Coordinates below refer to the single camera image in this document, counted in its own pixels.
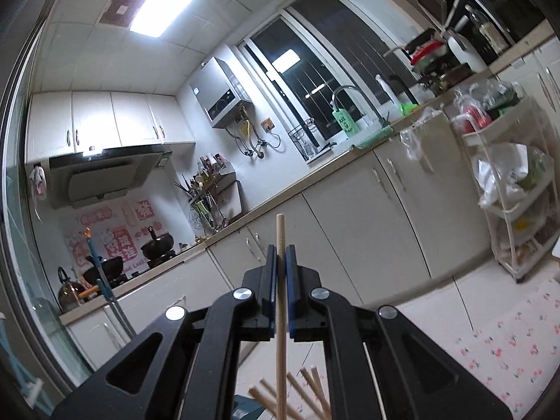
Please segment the white kitchen base cabinets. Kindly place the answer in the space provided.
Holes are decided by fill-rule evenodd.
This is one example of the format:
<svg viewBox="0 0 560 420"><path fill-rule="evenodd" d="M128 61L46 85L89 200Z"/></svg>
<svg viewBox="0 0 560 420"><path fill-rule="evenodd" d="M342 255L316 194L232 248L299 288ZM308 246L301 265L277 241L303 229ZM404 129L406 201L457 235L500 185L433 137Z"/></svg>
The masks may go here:
<svg viewBox="0 0 560 420"><path fill-rule="evenodd" d="M355 305L404 299L491 254L487 219L471 166L446 115L413 130L423 155L399 138L351 151L272 198L202 246L117 288L135 330L167 307L194 310L241 284L275 241L286 217L298 261Z"/></svg>

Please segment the white electric kettle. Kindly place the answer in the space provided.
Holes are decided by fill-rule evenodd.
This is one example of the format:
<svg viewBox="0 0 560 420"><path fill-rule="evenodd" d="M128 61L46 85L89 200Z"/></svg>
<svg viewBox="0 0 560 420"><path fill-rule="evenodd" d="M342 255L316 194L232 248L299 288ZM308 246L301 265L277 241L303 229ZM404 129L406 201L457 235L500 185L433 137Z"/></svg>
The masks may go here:
<svg viewBox="0 0 560 420"><path fill-rule="evenodd" d="M460 30L463 29L468 22L469 18L463 15L454 28L449 28L447 30L447 44L460 64L468 64L473 73L480 73L487 68L487 64L485 64L470 41L460 34Z"/></svg>

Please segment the cherry pattern tablecloth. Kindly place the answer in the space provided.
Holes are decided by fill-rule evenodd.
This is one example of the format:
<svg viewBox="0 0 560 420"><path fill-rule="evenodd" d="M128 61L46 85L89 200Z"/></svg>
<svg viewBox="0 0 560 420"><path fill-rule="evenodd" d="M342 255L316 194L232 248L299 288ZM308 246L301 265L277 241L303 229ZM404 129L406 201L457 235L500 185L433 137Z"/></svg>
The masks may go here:
<svg viewBox="0 0 560 420"><path fill-rule="evenodd" d="M446 351L521 419L559 367L559 282L539 285L504 316Z"/></svg>

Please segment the dark blue box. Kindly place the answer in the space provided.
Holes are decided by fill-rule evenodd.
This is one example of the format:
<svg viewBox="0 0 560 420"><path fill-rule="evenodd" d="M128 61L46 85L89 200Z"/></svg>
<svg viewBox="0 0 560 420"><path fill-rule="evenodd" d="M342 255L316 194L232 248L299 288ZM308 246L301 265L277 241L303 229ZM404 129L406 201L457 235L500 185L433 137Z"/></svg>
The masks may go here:
<svg viewBox="0 0 560 420"><path fill-rule="evenodd" d="M257 420L265 408L256 400L236 394L233 398L232 420Z"/></svg>

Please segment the green soap bottle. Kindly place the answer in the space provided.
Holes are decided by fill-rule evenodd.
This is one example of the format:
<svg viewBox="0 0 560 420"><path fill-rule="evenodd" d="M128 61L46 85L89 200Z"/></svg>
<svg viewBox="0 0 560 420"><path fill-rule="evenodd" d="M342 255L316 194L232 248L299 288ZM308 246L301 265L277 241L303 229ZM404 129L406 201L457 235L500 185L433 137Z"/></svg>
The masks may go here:
<svg viewBox="0 0 560 420"><path fill-rule="evenodd" d="M348 113L348 110L344 108L339 108L337 105L333 107L332 115L337 123L341 126L344 133L351 138L354 135L357 135L361 132L360 127L356 123L356 121L351 117Z"/></svg>

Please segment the kitchen window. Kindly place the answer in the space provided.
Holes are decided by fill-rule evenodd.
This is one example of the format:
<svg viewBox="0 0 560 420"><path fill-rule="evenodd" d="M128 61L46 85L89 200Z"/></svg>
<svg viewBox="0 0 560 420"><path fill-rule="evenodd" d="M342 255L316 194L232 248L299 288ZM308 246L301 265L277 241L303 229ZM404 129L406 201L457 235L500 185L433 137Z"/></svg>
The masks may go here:
<svg viewBox="0 0 560 420"><path fill-rule="evenodd" d="M285 114L288 137L312 162L348 136L332 115L332 91L360 87L389 123L401 104L433 93L388 34L344 0L294 0L247 36L239 48ZM352 110L361 131L375 132Z"/></svg>

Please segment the chrome sink faucet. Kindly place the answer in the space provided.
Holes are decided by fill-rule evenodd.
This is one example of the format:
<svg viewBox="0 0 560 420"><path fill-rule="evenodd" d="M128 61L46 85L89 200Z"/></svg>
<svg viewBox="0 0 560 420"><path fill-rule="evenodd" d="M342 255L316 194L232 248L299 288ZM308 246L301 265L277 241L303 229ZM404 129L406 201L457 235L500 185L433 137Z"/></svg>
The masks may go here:
<svg viewBox="0 0 560 420"><path fill-rule="evenodd" d="M355 110L366 126L377 125L384 128L389 124L387 118L369 100L368 95L356 85L345 84L335 88L332 91L330 106L333 111L348 110L350 115L352 110Z"/></svg>

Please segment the wall water heater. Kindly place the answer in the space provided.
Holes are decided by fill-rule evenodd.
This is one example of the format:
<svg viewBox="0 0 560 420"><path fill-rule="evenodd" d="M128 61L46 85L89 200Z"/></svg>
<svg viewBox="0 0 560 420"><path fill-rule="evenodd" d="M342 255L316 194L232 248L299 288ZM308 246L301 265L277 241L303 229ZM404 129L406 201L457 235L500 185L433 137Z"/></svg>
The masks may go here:
<svg viewBox="0 0 560 420"><path fill-rule="evenodd" d="M226 62L212 57L190 80L197 102L212 128L226 129L244 119L252 100Z"/></svg>

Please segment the ceiling light panel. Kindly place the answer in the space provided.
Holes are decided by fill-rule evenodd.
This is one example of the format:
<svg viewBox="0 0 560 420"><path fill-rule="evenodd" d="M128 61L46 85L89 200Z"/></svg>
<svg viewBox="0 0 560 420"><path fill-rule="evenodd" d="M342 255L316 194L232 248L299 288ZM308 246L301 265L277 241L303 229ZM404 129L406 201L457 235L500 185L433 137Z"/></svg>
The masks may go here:
<svg viewBox="0 0 560 420"><path fill-rule="evenodd" d="M194 0L144 0L130 25L131 32L159 38Z"/></svg>

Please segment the white upper cabinets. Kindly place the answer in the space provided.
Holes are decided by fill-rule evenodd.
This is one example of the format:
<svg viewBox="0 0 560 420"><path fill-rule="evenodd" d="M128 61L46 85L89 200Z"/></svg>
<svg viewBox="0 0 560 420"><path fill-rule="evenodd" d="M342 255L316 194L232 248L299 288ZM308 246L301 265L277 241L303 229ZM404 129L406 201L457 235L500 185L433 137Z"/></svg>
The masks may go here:
<svg viewBox="0 0 560 420"><path fill-rule="evenodd" d="M173 96L115 91L44 92L31 98L25 161L97 154L120 147L194 143Z"/></svg>

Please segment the white rolling storage cart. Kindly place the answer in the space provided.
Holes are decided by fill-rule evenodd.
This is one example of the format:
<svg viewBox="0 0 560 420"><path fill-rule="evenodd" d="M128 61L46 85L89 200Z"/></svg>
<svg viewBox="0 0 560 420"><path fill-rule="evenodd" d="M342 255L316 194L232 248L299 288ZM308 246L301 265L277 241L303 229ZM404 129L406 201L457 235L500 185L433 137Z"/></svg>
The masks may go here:
<svg viewBox="0 0 560 420"><path fill-rule="evenodd" d="M523 282L559 237L559 142L532 97L486 110L467 95L452 124L470 159L492 254Z"/></svg>

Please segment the steel kettle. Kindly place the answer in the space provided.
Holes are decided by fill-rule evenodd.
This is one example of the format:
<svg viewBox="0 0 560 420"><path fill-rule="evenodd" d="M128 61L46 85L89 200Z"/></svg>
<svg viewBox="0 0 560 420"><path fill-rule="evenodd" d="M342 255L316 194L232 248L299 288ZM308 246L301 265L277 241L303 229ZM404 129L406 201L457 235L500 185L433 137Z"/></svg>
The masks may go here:
<svg viewBox="0 0 560 420"><path fill-rule="evenodd" d="M58 292L58 303L65 314L81 305L80 294L84 293L85 287L68 277L67 272L59 266L57 274L61 287Z"/></svg>

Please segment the grey range hood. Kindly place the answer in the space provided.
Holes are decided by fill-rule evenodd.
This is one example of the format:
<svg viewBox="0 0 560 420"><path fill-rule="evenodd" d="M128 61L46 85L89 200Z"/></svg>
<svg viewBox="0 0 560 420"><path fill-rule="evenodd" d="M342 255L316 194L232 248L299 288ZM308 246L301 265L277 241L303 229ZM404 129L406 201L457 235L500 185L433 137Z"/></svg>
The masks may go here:
<svg viewBox="0 0 560 420"><path fill-rule="evenodd" d="M123 197L144 185L152 171L165 166L172 153L161 145L104 149L48 159L48 197L57 210L79 209Z"/></svg>

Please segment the black wok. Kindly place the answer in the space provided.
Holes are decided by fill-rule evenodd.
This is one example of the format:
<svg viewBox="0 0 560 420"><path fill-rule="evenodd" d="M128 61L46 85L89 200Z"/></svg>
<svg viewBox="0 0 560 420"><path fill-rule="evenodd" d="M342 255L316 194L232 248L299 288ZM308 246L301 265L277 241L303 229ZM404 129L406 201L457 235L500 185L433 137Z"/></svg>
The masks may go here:
<svg viewBox="0 0 560 420"><path fill-rule="evenodd" d="M145 258L156 260L173 249L175 240L169 232L157 235L153 226L148 228L148 232L151 240L140 248Z"/></svg>

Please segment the microwave oven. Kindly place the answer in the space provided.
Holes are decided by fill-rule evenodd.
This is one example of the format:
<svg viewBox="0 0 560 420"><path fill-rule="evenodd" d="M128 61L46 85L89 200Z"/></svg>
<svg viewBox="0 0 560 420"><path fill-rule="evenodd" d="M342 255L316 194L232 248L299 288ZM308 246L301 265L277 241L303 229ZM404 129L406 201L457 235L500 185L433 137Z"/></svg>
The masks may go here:
<svg viewBox="0 0 560 420"><path fill-rule="evenodd" d="M486 61L495 59L545 20L533 0L417 0L443 30L469 40Z"/></svg>

